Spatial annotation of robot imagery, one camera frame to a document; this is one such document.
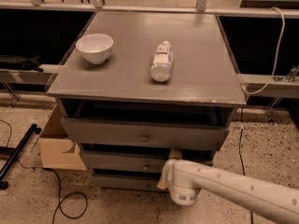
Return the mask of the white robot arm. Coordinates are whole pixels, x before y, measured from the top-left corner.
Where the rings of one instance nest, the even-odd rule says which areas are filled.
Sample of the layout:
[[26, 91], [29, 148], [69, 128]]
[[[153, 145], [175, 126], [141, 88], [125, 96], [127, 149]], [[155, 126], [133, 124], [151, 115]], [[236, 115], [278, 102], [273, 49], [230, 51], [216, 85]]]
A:
[[250, 210], [277, 224], [299, 224], [299, 190], [239, 175], [181, 158], [172, 149], [158, 189], [167, 189], [178, 205], [196, 204], [200, 189]]

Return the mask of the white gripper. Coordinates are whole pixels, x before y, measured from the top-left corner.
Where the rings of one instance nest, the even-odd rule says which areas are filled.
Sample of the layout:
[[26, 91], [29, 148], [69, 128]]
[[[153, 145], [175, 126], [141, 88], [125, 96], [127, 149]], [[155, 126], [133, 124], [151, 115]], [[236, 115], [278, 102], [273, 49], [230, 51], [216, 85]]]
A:
[[[182, 154], [179, 149], [172, 148], [169, 156], [169, 159], [181, 160]], [[168, 160], [163, 168], [161, 179], [158, 181], [157, 188], [161, 190], [166, 190], [172, 185], [172, 171], [175, 161]]]

